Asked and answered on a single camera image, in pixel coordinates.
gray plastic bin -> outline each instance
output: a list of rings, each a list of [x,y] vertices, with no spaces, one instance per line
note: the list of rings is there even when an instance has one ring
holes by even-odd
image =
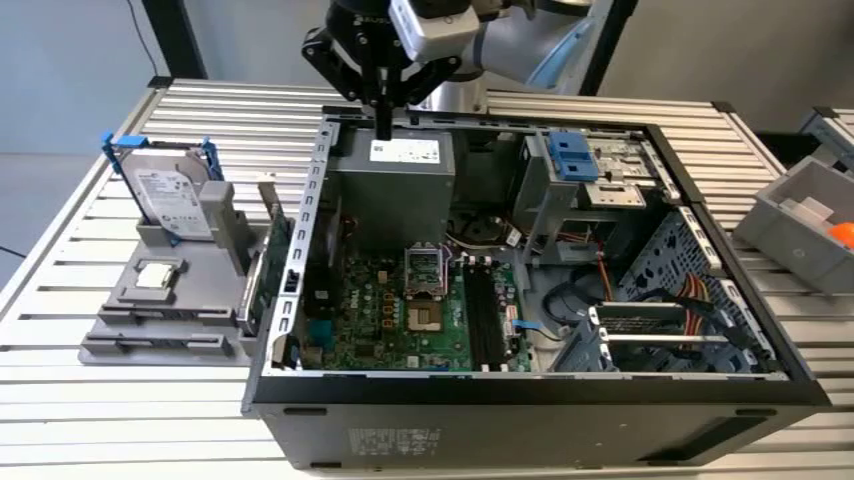
[[[844,222],[854,222],[854,178],[807,157],[756,193],[735,236],[823,293],[854,293],[854,250],[826,233]]]

open computer tower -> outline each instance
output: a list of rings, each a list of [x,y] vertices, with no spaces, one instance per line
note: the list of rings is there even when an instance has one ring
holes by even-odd
[[[652,125],[324,109],[281,277],[300,469],[701,464],[828,405]]]

power supply label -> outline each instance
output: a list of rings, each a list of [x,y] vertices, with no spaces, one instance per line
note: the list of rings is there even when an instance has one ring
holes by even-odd
[[[429,163],[439,164],[439,140],[395,138],[393,140],[372,140],[372,162]]]
[[[359,456],[432,456],[440,436],[439,428],[351,428],[349,447]]]
[[[133,173],[162,228],[184,239],[209,239],[210,229],[189,179],[169,170],[140,168]]]

ram slot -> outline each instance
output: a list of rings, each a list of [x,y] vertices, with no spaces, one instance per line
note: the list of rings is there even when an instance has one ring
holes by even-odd
[[[472,368],[487,365],[489,370],[499,370],[504,363],[504,342],[489,267],[465,265],[463,282]]]

slotted metal table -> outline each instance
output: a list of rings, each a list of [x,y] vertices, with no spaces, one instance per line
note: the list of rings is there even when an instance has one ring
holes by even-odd
[[[330,89],[176,80],[150,88],[117,133],[220,148],[237,208],[261,220],[252,181],[276,174],[296,212],[321,105]],[[733,113],[701,102],[489,94],[499,115],[657,124],[731,230],[752,194],[783,171]],[[240,418],[246,369],[93,367],[77,362],[136,243],[138,216],[101,156],[0,294],[0,477],[274,476],[290,469],[264,425]],[[854,478],[854,297],[824,297],[755,250],[739,256],[835,405],[709,465],[691,469],[341,472],[363,478]]]

